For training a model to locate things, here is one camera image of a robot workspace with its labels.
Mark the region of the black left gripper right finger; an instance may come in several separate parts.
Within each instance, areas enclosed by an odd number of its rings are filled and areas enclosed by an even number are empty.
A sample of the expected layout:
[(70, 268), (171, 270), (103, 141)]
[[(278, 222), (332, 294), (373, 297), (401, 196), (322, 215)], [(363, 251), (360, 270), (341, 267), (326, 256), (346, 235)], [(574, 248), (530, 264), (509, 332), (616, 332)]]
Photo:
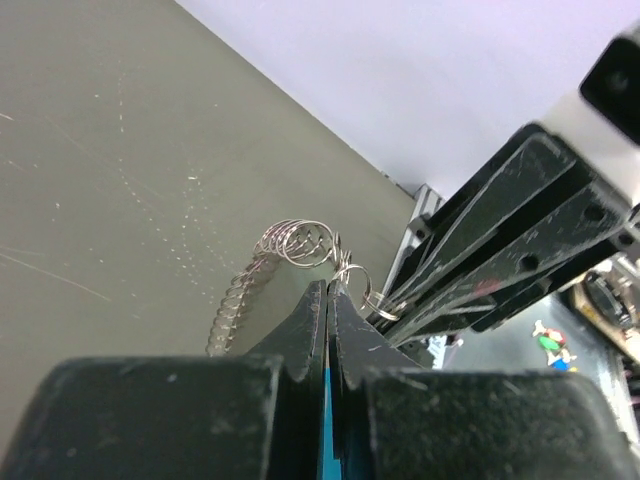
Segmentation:
[(635, 456), (601, 391), (557, 370), (421, 368), (327, 297), (333, 445), (346, 479), (631, 479)]

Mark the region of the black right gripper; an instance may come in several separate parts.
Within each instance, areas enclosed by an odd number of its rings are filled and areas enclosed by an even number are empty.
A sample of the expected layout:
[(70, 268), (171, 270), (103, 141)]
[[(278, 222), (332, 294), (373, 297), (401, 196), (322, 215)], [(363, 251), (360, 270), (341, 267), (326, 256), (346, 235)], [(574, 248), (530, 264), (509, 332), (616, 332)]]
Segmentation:
[(396, 345), (487, 328), (626, 251), (632, 213), (584, 156), (530, 123), (426, 221), (369, 320)]

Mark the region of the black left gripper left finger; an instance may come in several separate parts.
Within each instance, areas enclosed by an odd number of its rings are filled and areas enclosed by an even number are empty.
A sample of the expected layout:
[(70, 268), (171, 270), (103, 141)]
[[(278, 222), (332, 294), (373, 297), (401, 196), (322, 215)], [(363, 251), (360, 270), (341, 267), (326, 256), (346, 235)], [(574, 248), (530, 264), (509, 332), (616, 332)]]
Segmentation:
[(318, 479), (328, 288), (239, 356), (85, 357), (30, 401), (5, 479)]

